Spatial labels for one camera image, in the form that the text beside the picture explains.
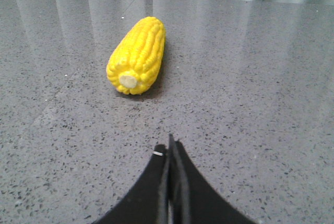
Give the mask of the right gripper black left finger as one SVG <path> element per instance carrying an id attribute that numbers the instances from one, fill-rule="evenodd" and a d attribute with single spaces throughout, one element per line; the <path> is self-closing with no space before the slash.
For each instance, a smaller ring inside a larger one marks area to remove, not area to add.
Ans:
<path id="1" fill-rule="evenodd" d="M 156 145 L 141 176 L 123 199 L 95 223 L 168 223 L 169 157 Z"/>

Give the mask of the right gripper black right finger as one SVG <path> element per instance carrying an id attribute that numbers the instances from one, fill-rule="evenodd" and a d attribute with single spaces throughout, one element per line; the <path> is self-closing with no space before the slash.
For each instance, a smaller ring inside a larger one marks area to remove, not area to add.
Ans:
<path id="1" fill-rule="evenodd" d="M 223 199 L 197 170 L 183 144 L 169 135 L 173 223 L 254 223 Z"/>

